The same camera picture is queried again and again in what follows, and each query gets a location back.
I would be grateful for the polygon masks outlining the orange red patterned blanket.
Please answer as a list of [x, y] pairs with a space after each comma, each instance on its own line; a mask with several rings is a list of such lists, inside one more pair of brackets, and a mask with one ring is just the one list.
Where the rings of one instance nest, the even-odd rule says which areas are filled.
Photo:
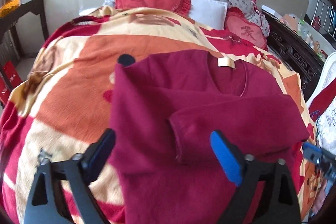
[[1, 207], [22, 223], [29, 186], [38, 161], [61, 160], [98, 138], [108, 124], [113, 67], [123, 53], [142, 60], [152, 53], [181, 50], [221, 52], [267, 70], [297, 104], [314, 141], [300, 79], [267, 49], [254, 46], [225, 29], [204, 27], [167, 12], [169, 27], [133, 28], [127, 11], [104, 7], [90, 19], [74, 19], [49, 37], [35, 59], [29, 83], [17, 86], [1, 118]]

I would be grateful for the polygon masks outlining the yellow plastic basket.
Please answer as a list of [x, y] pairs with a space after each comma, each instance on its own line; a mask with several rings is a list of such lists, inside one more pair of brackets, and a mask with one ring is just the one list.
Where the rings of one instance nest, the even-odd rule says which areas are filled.
[[16, 10], [21, 5], [21, 0], [11, 0], [0, 8], [0, 18]]

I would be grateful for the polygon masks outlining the dark carved wooden headboard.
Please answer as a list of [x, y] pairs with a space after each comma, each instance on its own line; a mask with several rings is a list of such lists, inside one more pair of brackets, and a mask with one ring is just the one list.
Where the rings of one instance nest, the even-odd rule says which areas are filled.
[[263, 14], [270, 28], [266, 38], [268, 48], [275, 52], [287, 67], [299, 74], [301, 90], [307, 101], [317, 87], [323, 61], [298, 34], [270, 13], [264, 11]]

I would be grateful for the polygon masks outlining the dark wooden side table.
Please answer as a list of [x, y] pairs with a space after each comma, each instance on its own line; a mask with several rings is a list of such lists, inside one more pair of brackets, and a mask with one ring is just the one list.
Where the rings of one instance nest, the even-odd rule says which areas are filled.
[[16, 10], [1, 18], [1, 77], [6, 84], [5, 63], [17, 66], [22, 60], [35, 58], [49, 36], [45, 0], [21, 0]]

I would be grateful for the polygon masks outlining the maroon fleece sweatshirt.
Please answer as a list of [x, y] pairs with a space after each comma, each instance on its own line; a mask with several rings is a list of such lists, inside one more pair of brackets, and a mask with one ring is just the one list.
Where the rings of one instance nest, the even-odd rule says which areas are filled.
[[186, 50], [117, 64], [110, 124], [126, 223], [215, 223], [235, 192], [210, 146], [220, 130], [242, 153], [284, 159], [295, 189], [309, 132], [268, 72]]

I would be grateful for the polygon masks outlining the right red heart pillow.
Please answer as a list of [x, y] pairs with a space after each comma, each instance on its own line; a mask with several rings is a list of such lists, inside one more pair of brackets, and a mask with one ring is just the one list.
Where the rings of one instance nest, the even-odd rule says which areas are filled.
[[224, 27], [239, 38], [247, 40], [258, 48], [264, 50], [267, 48], [267, 41], [261, 28], [255, 23], [248, 21], [243, 12], [237, 7], [228, 9]]

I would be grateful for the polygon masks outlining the red box on floor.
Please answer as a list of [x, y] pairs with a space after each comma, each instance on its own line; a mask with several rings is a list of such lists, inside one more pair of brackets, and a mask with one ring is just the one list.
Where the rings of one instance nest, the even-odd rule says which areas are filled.
[[[22, 80], [11, 61], [5, 63], [3, 69], [13, 88], [16, 88], [22, 83]], [[5, 106], [5, 104], [7, 103], [9, 96], [9, 88], [5, 84], [3, 78], [1, 78], [1, 103], [3, 104], [3, 106]]]

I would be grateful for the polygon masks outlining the white pillow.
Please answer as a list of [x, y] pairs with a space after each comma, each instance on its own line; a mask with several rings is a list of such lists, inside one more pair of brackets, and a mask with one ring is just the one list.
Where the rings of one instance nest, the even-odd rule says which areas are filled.
[[191, 0], [189, 17], [216, 30], [223, 30], [228, 4], [214, 0]]

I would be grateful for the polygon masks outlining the white embroidered garment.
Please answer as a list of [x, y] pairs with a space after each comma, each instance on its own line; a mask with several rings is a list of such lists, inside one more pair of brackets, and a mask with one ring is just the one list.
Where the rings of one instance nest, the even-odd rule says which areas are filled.
[[306, 102], [319, 147], [335, 154], [335, 53], [325, 61], [318, 84]]

